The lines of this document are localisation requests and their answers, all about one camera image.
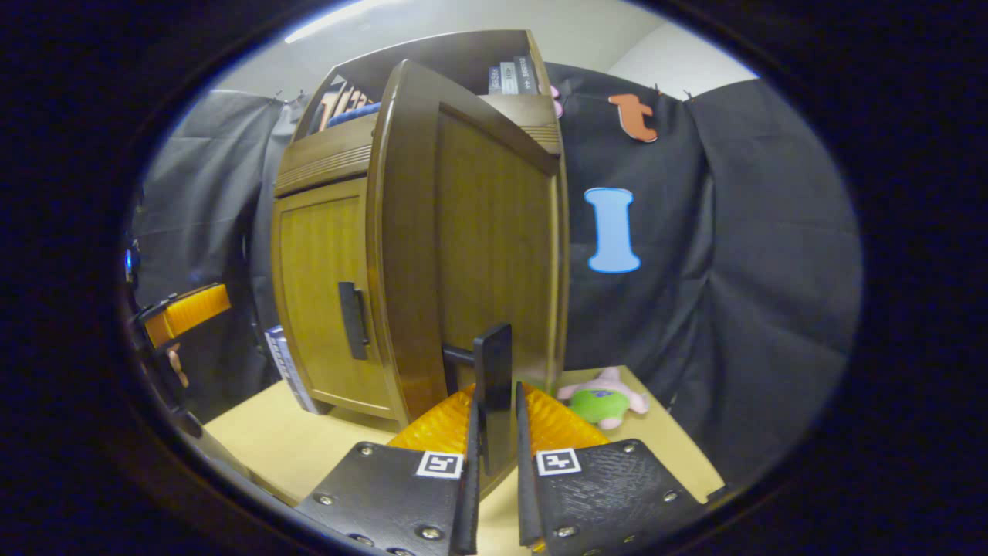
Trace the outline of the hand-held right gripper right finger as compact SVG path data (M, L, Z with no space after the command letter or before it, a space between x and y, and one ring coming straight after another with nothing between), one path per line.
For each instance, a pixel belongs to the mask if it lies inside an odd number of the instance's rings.
M663 544L712 499L712 465L674 419L659 453L610 441L516 383L519 538L536 555L631 555Z

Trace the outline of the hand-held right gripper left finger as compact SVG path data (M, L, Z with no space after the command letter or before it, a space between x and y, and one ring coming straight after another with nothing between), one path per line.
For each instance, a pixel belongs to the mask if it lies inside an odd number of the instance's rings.
M479 526L479 410L463 388L393 444L360 441L297 510L381 555L474 555Z

